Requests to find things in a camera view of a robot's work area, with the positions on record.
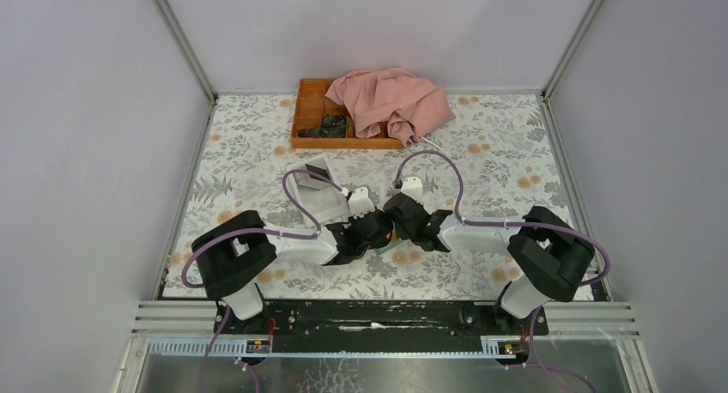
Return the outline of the white plastic card box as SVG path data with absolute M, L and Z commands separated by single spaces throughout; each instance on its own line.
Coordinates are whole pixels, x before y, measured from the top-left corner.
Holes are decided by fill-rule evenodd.
M 337 180 L 334 167 L 326 154 L 319 154 L 287 168 L 317 172 L 331 182 L 342 186 Z M 287 178 L 287 187 L 296 201 L 301 204 L 321 225 L 346 221 L 351 213 L 347 198 L 331 184 L 314 178 L 308 173 L 294 173 Z

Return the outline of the green card holder wallet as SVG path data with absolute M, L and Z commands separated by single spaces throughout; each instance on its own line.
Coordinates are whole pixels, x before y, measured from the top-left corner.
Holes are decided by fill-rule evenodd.
M 392 243 L 388 244 L 385 247 L 382 247 L 382 248 L 379 248 L 379 249 L 374 249 L 373 251 L 374 251 L 374 253 L 376 255 L 384 255 L 384 254 L 386 254 L 389 251 L 394 251 L 394 250 L 402 247 L 403 245 L 407 245 L 407 242 L 404 241 L 404 240 L 398 240 L 398 241 L 395 241 L 395 242 L 392 242 Z

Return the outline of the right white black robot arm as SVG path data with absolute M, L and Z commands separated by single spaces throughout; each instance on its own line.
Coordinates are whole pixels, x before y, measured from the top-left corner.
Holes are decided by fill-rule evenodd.
M 506 285 L 492 312 L 494 327 L 506 335 L 521 329 L 544 303 L 572 301 L 596 253 L 585 235 L 541 206 L 513 223 L 461 221 L 450 210 L 429 213 L 414 198 L 398 193 L 384 212 L 398 237 L 424 251 L 479 251 L 513 258 L 522 275 Z

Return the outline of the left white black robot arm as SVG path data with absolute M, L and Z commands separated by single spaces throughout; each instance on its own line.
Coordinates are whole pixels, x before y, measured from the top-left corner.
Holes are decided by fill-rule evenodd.
M 315 231 L 268 227 L 257 211 L 247 210 L 195 239 L 190 262 L 197 265 L 207 298 L 230 307 L 234 323 L 254 334 L 267 314 L 255 280 L 270 264 L 346 265 L 388 246 L 393 233 L 381 210 Z

